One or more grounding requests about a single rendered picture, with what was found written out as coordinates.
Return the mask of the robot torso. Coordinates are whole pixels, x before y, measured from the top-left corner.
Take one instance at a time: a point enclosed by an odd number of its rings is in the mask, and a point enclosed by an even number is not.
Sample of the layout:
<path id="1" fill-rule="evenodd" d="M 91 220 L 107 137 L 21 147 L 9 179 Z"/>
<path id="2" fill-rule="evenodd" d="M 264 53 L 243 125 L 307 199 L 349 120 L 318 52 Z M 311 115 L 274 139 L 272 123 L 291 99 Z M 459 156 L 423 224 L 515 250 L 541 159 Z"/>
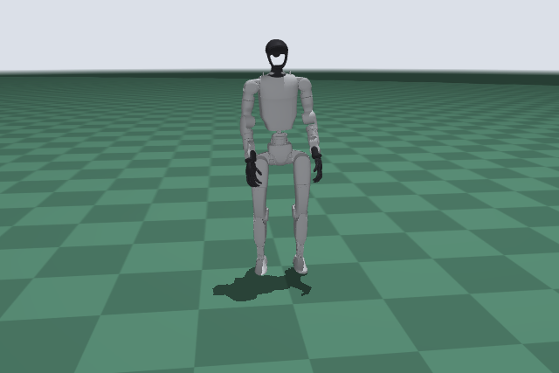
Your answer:
<path id="1" fill-rule="evenodd" d="M 285 72 L 281 72 L 285 74 Z M 298 81 L 286 73 L 284 77 L 271 77 L 274 74 L 259 76 L 259 114 L 269 131 L 277 131 L 267 144 L 269 165 L 286 165 L 293 163 L 293 147 L 283 130 L 293 128 L 297 115 Z"/>

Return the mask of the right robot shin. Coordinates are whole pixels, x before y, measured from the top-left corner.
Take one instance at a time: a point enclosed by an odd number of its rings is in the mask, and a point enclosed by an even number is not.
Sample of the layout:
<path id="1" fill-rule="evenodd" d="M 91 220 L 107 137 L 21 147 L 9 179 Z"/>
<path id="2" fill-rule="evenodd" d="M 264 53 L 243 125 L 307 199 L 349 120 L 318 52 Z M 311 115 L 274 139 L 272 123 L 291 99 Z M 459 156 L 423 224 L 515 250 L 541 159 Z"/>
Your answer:
<path id="1" fill-rule="evenodd" d="M 266 222 L 263 223 L 262 218 L 254 218 L 253 216 L 253 235 L 254 242 L 257 246 L 258 260 L 260 256 L 264 260 L 265 242 L 266 242 Z"/>

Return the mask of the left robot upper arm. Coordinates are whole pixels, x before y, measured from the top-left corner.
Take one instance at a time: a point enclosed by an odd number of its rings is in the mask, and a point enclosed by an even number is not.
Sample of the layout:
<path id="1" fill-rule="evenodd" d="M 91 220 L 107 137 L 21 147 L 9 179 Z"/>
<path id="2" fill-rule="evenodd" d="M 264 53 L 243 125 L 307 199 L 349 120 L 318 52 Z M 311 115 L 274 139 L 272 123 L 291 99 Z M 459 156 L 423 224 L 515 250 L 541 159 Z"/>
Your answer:
<path id="1" fill-rule="evenodd" d="M 314 114 L 313 114 L 313 95 L 312 95 L 312 85 L 309 79 L 303 77 L 296 77 L 298 81 L 298 89 L 300 90 L 300 100 L 302 107 L 304 109 L 304 113 L 301 114 L 302 120 L 304 124 L 312 124 L 314 123 Z"/>

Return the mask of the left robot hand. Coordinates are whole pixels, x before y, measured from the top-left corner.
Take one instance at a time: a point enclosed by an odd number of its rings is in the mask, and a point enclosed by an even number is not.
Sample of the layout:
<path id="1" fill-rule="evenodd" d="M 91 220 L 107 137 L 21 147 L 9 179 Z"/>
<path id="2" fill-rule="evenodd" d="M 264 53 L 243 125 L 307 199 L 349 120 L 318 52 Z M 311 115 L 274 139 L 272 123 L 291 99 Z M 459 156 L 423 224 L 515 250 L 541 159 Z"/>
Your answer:
<path id="1" fill-rule="evenodd" d="M 322 178 L 322 162 L 321 162 L 321 157 L 322 155 L 318 152 L 317 147 L 313 146 L 311 148 L 311 152 L 312 152 L 312 158 L 315 159 L 315 168 L 314 168 L 314 172 L 317 170 L 317 176 L 316 178 L 313 179 L 314 183 L 317 183 L 321 180 Z"/>

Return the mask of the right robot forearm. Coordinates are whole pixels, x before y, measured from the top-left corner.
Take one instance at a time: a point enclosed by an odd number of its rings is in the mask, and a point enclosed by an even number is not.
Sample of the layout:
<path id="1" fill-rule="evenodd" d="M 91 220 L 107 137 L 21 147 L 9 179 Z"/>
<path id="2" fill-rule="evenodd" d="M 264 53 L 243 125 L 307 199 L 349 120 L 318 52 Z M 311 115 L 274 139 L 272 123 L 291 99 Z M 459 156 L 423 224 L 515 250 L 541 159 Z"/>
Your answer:
<path id="1" fill-rule="evenodd" d="M 246 128 L 246 118 L 242 116 L 240 118 L 240 134 L 243 139 L 243 149 L 245 152 L 245 159 L 250 157 L 250 151 L 255 151 L 255 144 L 253 140 L 253 130 Z M 256 151 L 255 151 L 256 152 Z M 257 153 L 256 153 L 257 157 Z"/>

